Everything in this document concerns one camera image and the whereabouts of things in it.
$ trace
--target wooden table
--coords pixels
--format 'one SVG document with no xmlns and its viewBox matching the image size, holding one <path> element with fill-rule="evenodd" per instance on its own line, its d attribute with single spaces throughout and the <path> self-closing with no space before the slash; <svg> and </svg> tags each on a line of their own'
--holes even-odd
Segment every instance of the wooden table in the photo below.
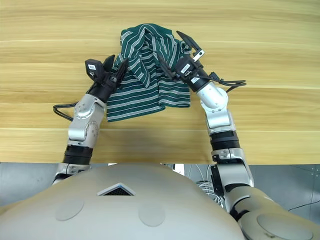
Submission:
<svg viewBox="0 0 320 240">
<path fill-rule="evenodd" d="M 121 30 L 141 23 L 192 36 L 208 73 L 247 80 L 229 109 L 249 164 L 320 163 L 317 0 L 2 0 L 0 161 L 60 162 L 70 122 L 53 104 L 78 101 L 91 85 L 84 61 L 117 54 Z M 209 163 L 191 98 L 190 108 L 105 120 L 92 162 Z"/>
</svg>

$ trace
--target wire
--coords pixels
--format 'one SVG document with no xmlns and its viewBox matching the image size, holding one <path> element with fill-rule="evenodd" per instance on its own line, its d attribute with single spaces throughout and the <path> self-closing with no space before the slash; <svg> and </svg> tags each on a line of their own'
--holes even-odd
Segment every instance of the wire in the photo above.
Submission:
<svg viewBox="0 0 320 240">
<path fill-rule="evenodd" d="M 199 169 L 199 172 L 200 172 L 200 174 L 201 174 L 202 180 L 205 181 L 205 178 L 204 178 L 204 176 L 203 176 L 203 174 L 202 174 L 202 172 L 201 172 L 200 167 L 198 166 L 198 164 L 196 164 L 196 167 Z"/>
<path fill-rule="evenodd" d="M 308 205 L 311 205 L 311 204 L 317 204 L 317 203 L 319 203 L 319 202 L 320 202 L 320 200 L 319 200 L 319 201 L 310 202 L 310 203 L 307 203 L 307 204 L 303 204 L 303 205 L 301 205 L 301 206 L 296 206 L 296 207 L 294 207 L 294 208 L 289 209 L 288 212 L 290 212 L 290 211 L 293 210 L 293 209 L 302 208 L 302 207 L 304 207 L 304 206 L 308 206 Z"/>
<path fill-rule="evenodd" d="M 208 80 L 211 80 L 211 81 L 214 81 L 214 82 L 217 82 L 221 85 L 224 85 L 224 86 L 228 86 L 230 87 L 226 92 L 230 92 L 231 90 L 235 89 L 235 88 L 238 88 L 238 87 L 243 87 L 246 84 L 246 80 L 233 80 L 233 81 L 225 81 L 223 78 L 219 78 L 218 76 L 217 77 L 210 77 L 210 76 L 198 76 L 202 79 L 208 79 Z"/>
<path fill-rule="evenodd" d="M 74 102 L 74 103 L 70 103 L 70 104 L 57 104 L 57 105 L 54 105 L 54 106 L 53 106 L 53 112 L 54 112 L 55 114 L 57 114 L 58 116 L 63 117 L 64 119 L 67 119 L 67 120 L 69 120 L 69 121 L 72 122 L 73 119 L 74 119 L 73 117 L 71 117 L 71 116 L 69 116 L 69 115 L 67 115 L 67 114 L 59 111 L 58 109 L 73 108 L 73 107 L 76 106 L 77 103 L 78 103 L 78 102 Z"/>
</svg>

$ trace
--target cloth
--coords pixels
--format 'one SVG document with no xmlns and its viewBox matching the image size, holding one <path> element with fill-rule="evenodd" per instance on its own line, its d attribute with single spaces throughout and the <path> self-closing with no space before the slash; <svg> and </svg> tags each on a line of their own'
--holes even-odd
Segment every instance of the cloth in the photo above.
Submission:
<svg viewBox="0 0 320 240">
<path fill-rule="evenodd" d="M 116 70 L 128 58 L 128 72 L 120 88 L 107 101 L 107 121 L 119 121 L 162 111 L 168 107 L 190 106 L 189 87 L 173 82 L 160 67 L 157 53 L 173 69 L 191 49 L 176 40 L 172 31 L 156 24 L 141 24 L 121 32 L 121 52 L 114 61 Z"/>
</svg>

